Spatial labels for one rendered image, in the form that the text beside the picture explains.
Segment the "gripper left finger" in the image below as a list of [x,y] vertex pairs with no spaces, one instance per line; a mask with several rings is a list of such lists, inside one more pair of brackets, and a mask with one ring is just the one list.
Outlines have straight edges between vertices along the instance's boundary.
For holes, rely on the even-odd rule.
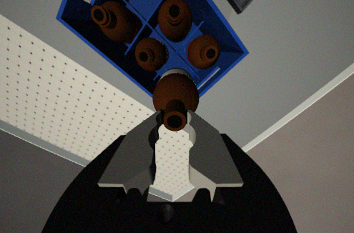
[[125,202],[131,188],[138,188],[146,202],[155,181],[155,143],[163,118],[164,110],[156,111],[94,158],[67,187],[41,233],[65,233],[94,210]]

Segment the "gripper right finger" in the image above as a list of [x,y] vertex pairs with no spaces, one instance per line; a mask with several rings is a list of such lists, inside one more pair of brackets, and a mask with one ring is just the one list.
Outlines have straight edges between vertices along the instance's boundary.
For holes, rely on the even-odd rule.
[[[190,123],[190,125],[189,125]],[[207,188],[211,202],[232,207],[267,233],[297,233],[278,190],[264,171],[226,134],[186,109],[189,181]]]

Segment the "black rectangular tray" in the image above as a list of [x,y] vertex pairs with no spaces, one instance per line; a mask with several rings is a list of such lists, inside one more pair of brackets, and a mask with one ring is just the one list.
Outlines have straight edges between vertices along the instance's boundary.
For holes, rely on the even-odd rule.
[[242,13],[253,0],[227,0],[237,14]]

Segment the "dark blue crate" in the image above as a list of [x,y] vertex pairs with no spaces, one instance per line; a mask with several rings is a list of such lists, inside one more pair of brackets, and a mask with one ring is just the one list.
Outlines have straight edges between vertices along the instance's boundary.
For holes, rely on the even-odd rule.
[[[112,41],[103,34],[99,25],[92,19],[92,7],[101,6],[106,1],[118,1],[124,4],[134,14],[136,13],[142,24],[144,24],[131,44]],[[200,98],[246,57],[249,51],[245,48],[213,0],[185,0],[192,11],[192,28],[183,41],[178,43],[169,41],[160,31],[158,24],[159,9],[165,1],[91,0],[88,3],[84,0],[62,0],[56,19],[151,97],[158,81],[168,69],[175,67],[185,69],[192,76],[198,89],[220,68],[219,71],[198,89]],[[219,59],[215,65],[205,70],[197,69],[191,65],[186,54],[189,43],[203,34],[212,35],[220,45]],[[160,69],[161,71],[145,71],[137,63],[135,58],[136,46],[142,39],[147,37],[152,37],[165,43],[168,48],[169,58],[163,68]]]

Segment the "brown glass bottle with white label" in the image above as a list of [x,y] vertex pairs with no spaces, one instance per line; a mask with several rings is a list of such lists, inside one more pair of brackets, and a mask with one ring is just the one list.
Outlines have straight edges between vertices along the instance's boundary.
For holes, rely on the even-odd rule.
[[155,110],[164,110],[164,126],[173,132],[186,126],[186,109],[195,112],[199,99],[191,75],[181,68],[167,70],[158,81],[152,96]]

